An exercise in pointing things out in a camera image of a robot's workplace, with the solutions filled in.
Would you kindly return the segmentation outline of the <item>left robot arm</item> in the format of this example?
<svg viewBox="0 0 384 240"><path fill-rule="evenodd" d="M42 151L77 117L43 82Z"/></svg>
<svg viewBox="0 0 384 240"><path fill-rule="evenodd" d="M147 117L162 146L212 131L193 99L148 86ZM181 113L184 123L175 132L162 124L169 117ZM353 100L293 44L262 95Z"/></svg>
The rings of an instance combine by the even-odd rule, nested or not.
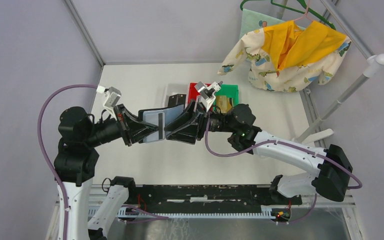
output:
<svg viewBox="0 0 384 240"><path fill-rule="evenodd" d="M114 108L115 116L94 122L95 117L82 107L66 109L59 117L61 139L54 160L58 192L61 197L60 232L62 240L105 240L108 229L123 203L137 198L131 177L116 177L114 193L104 200L95 217L88 220L89 196L99 159L96 147L117 139L131 146L158 132L155 124L140 120L123 104Z"/></svg>

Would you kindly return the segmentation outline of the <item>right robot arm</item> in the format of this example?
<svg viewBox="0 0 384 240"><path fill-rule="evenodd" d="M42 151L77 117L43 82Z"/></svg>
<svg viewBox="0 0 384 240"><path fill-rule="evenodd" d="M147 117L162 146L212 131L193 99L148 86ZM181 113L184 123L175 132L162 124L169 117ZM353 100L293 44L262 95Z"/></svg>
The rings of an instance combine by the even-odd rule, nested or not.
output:
<svg viewBox="0 0 384 240"><path fill-rule="evenodd" d="M303 173L277 175L269 187L269 199L282 204L298 195L318 194L325 199L342 202L353 179L362 187L361 181L353 175L353 167L340 146L329 148L311 147L285 140L263 131L254 125L256 117L247 104L237 104L228 112L207 111L202 103L191 101L186 109L164 126L166 139L195 144L204 139L205 147L214 156L231 158L242 154L269 157L295 166ZM228 143L233 153L217 153L209 146L209 133L230 133Z"/></svg>

